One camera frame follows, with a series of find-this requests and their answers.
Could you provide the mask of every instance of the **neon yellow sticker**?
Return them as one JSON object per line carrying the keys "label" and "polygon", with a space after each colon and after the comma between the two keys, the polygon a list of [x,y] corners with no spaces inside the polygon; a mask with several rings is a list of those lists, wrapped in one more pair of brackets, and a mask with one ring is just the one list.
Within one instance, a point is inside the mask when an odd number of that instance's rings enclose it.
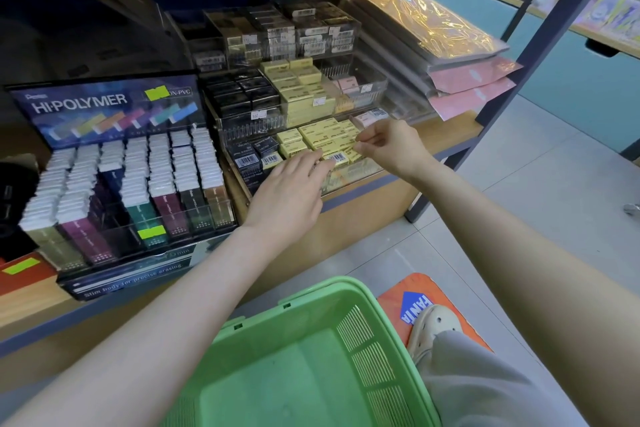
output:
{"label": "neon yellow sticker", "polygon": [[157,88],[151,88],[149,90],[145,90],[145,94],[147,95],[149,101],[156,101],[156,99],[166,98],[167,96],[171,96],[169,90],[167,90],[166,86],[162,85]]}
{"label": "neon yellow sticker", "polygon": [[7,267],[3,270],[3,272],[9,275],[16,275],[17,273],[33,267],[34,265],[38,265],[39,263],[40,261],[38,259],[34,259],[33,257],[31,257],[30,259],[26,259],[18,262],[17,264],[13,264],[11,267]]}
{"label": "neon yellow sticker", "polygon": [[140,230],[138,232],[138,235],[140,235],[140,238],[142,238],[143,240],[146,240],[147,238],[157,237],[159,235],[164,235],[165,233],[166,233],[166,230],[164,229],[164,226],[158,225],[156,227],[148,228],[146,230]]}

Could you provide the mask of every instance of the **forearm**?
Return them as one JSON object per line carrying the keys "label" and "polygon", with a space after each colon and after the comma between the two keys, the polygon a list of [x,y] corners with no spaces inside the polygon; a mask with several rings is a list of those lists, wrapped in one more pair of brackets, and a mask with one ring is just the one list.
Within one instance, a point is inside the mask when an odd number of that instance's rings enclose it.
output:
{"label": "forearm", "polygon": [[427,162],[412,184],[592,425],[637,422],[640,299]]}
{"label": "forearm", "polygon": [[278,253],[262,242],[253,230],[237,229],[6,425],[157,425],[236,304]]}

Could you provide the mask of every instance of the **person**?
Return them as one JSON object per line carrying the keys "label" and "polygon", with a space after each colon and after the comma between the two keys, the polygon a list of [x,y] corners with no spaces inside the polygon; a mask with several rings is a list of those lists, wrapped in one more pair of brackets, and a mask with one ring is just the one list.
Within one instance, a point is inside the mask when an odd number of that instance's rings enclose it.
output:
{"label": "person", "polygon": [[[585,420],[637,425],[640,298],[491,202],[430,156],[403,121],[376,122],[356,140],[357,152],[429,198]],[[333,165],[320,156],[308,151],[276,167],[242,226],[6,427],[157,425],[249,286],[315,223]],[[445,427],[562,424],[524,375],[471,344],[456,321],[446,309],[426,309],[409,343]]]}

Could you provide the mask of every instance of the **gray pants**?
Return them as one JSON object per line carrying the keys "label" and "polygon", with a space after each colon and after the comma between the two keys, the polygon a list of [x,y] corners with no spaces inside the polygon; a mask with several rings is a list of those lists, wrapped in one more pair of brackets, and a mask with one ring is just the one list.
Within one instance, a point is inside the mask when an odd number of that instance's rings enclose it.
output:
{"label": "gray pants", "polygon": [[443,427],[570,425],[526,376],[460,332],[438,334],[417,368]]}

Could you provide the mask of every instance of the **hand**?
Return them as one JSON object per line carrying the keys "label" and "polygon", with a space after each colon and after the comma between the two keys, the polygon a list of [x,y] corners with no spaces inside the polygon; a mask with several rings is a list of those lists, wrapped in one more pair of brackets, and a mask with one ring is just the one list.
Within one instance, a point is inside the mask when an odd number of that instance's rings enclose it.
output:
{"label": "hand", "polygon": [[418,132],[404,120],[378,120],[358,134],[353,149],[409,182],[419,169],[437,162],[424,148]]}
{"label": "hand", "polygon": [[335,163],[314,167],[321,157],[321,149],[302,151],[278,164],[251,201],[243,227],[274,245],[276,255],[307,233],[322,210],[320,188]]}

